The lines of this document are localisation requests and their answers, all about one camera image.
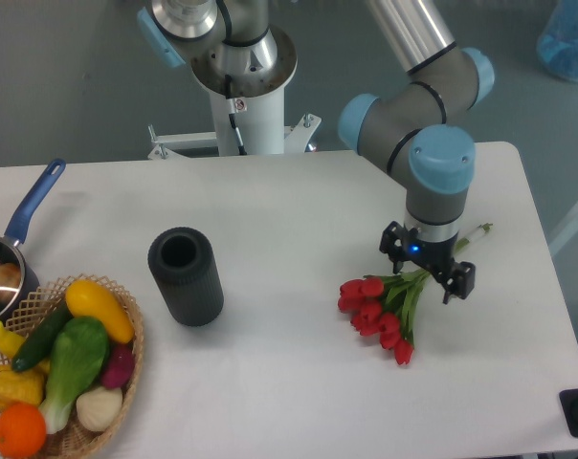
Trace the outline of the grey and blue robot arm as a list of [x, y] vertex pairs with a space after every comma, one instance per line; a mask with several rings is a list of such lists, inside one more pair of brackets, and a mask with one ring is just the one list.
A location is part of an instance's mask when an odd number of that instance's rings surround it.
[[[381, 251], [395, 269], [412, 262], [447, 297], [473, 290], [475, 266], [454, 259], [460, 218], [475, 172], [475, 146], [453, 119], [486, 97], [495, 81], [489, 59], [459, 48], [429, 1], [371, 1], [368, 9], [394, 50], [409, 85], [384, 100], [352, 99], [338, 134], [406, 191], [405, 217], [383, 232]], [[188, 65], [208, 92], [223, 156], [282, 154], [284, 89], [297, 68], [292, 40], [269, 19], [265, 1], [148, 1], [139, 28], [168, 66]]]

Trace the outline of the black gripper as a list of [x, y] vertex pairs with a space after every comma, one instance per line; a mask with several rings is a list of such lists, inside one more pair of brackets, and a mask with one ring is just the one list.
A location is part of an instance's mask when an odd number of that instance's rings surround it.
[[406, 262], [430, 273], [444, 289], [444, 304], [453, 297], [466, 299], [475, 287], [476, 266], [454, 259], [458, 229], [457, 220], [442, 225], [392, 221], [382, 232], [379, 251], [388, 257], [393, 274], [400, 274]]

